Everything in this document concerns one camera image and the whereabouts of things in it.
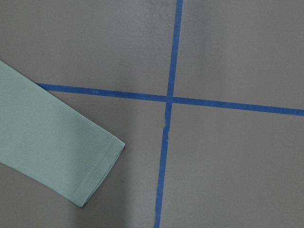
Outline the sage green long-sleeve shirt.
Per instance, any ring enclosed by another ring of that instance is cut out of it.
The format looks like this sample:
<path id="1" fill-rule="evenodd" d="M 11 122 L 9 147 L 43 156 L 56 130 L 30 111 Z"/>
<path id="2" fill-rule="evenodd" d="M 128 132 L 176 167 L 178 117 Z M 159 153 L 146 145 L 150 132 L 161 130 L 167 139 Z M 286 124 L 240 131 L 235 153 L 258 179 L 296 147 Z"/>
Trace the sage green long-sleeve shirt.
<path id="1" fill-rule="evenodd" d="M 124 147 L 116 136 L 1 63 L 1 163 L 82 207 Z"/>

